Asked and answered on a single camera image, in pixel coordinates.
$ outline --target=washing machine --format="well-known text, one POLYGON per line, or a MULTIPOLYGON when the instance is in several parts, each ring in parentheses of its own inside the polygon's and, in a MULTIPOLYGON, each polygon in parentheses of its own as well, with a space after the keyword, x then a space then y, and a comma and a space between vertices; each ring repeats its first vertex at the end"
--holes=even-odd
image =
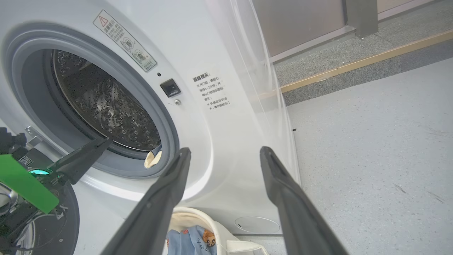
POLYGON ((260 148, 273 148, 296 181, 299 170, 251 0, 17 0, 0 12, 5 126, 40 137, 36 148, 53 160, 114 140, 75 186, 81 215, 102 206, 112 216, 96 217, 110 226, 81 227, 78 246, 114 231, 110 219, 127 218, 182 147, 192 159, 180 206, 235 234, 281 233, 260 148))

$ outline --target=laundry basket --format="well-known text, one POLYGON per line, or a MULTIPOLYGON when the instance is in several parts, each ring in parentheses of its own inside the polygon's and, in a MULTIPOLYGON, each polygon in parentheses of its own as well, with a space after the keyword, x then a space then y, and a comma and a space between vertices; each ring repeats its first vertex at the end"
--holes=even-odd
MULTIPOLYGON (((195 225, 214 233, 217 255, 269 255, 262 245, 237 239, 222 224, 211 219, 206 213, 193 208, 176 207, 170 219, 169 231, 173 229, 181 232, 195 225)), ((165 242, 162 254, 167 255, 167 253, 165 242)))

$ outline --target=qr code sticker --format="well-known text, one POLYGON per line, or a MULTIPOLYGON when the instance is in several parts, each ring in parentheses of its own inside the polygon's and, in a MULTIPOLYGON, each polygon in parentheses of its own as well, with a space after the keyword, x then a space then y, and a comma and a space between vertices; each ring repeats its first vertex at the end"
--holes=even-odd
POLYGON ((28 167, 29 165, 31 165, 33 163, 33 160, 31 160, 27 156, 23 156, 21 159, 19 159, 19 162, 24 164, 26 167, 28 167))

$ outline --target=red warning triangle symbol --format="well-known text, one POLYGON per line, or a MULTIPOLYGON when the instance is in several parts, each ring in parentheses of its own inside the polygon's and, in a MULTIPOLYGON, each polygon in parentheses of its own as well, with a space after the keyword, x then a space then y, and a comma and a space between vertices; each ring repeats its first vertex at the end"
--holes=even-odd
POLYGON ((99 20, 101 21, 101 25, 102 25, 103 27, 105 27, 106 24, 109 22, 107 19, 102 18, 101 16, 99 16, 99 20))

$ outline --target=blue cloth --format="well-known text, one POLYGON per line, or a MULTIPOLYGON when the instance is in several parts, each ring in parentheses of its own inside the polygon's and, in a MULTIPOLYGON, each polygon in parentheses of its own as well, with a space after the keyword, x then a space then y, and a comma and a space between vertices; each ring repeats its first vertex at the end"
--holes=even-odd
POLYGON ((198 225, 181 232, 170 230, 167 246, 168 255, 217 255, 213 233, 198 225))

